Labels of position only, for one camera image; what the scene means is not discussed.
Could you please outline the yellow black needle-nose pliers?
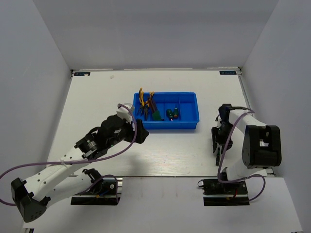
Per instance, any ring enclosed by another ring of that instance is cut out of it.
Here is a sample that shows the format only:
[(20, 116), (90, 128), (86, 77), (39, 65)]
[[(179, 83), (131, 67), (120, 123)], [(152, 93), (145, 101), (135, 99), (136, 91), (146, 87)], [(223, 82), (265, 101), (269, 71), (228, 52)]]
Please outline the yellow black needle-nose pliers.
[[(155, 93), (154, 91), (153, 91), (153, 92), (149, 92), (149, 97), (152, 98), (153, 95), (154, 95), (154, 93)], [(144, 106), (143, 106), (144, 120), (147, 121), (147, 118), (148, 118), (148, 109), (149, 109), (149, 102), (143, 100), (143, 103), (144, 103)]]

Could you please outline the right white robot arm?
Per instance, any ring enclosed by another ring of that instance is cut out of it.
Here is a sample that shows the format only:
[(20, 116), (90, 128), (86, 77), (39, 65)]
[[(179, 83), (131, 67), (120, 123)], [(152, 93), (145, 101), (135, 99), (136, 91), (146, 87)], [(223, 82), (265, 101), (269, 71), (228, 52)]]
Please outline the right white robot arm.
[[(232, 193), (237, 182), (258, 176), (257, 172), (280, 166), (282, 161), (280, 128), (255, 119), (253, 110), (222, 104), (211, 129), (213, 153), (218, 155), (217, 180), (224, 193)], [(222, 169), (226, 152), (232, 148), (232, 135), (239, 129), (243, 135), (242, 155), (238, 161)]]

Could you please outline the yellow black combination pliers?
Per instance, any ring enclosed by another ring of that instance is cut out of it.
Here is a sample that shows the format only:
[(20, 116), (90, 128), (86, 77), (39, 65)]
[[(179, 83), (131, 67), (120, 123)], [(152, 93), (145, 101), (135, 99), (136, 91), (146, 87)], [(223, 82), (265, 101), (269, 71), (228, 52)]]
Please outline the yellow black combination pliers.
[(139, 103), (140, 103), (140, 107), (139, 107), (138, 112), (140, 113), (140, 115), (143, 115), (144, 110), (145, 110), (145, 101), (143, 100), (143, 95), (144, 95), (144, 92), (143, 92), (142, 87), (141, 87), (139, 89), (139, 92), (138, 92), (138, 99), (139, 99)]

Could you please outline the green hex key set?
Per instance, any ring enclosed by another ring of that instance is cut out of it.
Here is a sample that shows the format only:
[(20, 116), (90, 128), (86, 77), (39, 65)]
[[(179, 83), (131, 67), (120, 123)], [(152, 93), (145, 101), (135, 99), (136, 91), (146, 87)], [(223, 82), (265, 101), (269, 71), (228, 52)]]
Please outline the green hex key set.
[(163, 121), (163, 118), (161, 116), (160, 111), (157, 108), (156, 102), (153, 100), (153, 98), (149, 97), (148, 98), (148, 103), (149, 103), (149, 107), (151, 109), (151, 113), (152, 113), (152, 119), (154, 121)]

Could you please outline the green stubby phillips screwdriver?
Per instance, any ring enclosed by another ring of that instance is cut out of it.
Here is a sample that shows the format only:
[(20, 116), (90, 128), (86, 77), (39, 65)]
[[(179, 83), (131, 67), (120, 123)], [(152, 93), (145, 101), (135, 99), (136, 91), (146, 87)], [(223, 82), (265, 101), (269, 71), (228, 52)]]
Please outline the green stubby phillips screwdriver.
[(168, 119), (170, 121), (173, 121), (173, 111), (172, 111), (172, 109), (167, 109), (166, 110), (166, 115), (167, 115), (167, 117), (168, 117)]

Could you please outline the slim black green screwdriver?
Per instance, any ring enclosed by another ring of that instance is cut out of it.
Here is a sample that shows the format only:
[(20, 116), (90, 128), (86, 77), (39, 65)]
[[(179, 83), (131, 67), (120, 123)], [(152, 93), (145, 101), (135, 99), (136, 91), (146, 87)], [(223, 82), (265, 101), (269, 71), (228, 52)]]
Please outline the slim black green screwdriver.
[(217, 152), (216, 152), (216, 162), (215, 162), (215, 165), (216, 166), (219, 166), (220, 164), (220, 148), (217, 149)]

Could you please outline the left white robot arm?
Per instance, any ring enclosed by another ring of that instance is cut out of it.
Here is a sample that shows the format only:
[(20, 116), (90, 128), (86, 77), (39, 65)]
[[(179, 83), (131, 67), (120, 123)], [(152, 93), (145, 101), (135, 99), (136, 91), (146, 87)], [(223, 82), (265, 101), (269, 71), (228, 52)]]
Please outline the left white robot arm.
[(141, 119), (112, 115), (76, 142), (59, 161), (51, 162), (31, 177), (14, 179), (12, 199), (23, 221), (38, 219), (54, 203), (76, 194), (99, 193), (105, 183), (101, 174), (84, 167), (100, 160), (119, 142), (142, 144), (148, 135)]

